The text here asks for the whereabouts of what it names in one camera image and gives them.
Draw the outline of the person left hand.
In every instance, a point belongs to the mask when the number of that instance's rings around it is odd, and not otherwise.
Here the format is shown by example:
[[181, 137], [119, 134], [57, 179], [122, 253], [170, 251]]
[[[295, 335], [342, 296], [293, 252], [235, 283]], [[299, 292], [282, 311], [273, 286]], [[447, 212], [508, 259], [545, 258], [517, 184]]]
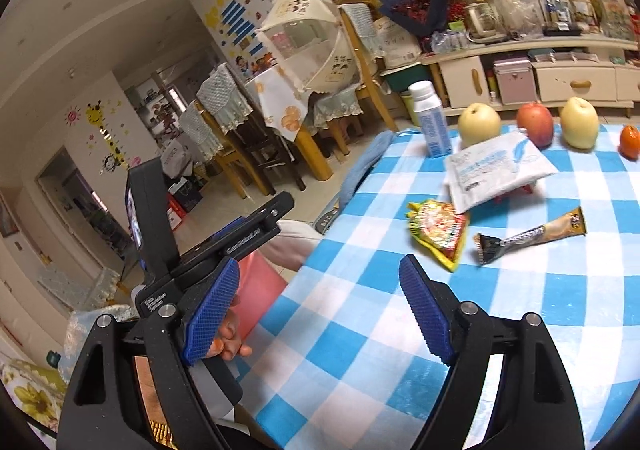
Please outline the person left hand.
[[240, 301], [239, 296], [233, 297], [217, 335], [209, 346], [206, 358], [220, 357], [230, 362], [236, 356], [245, 358], [253, 353], [253, 349], [242, 341], [240, 335], [240, 318], [234, 310]]

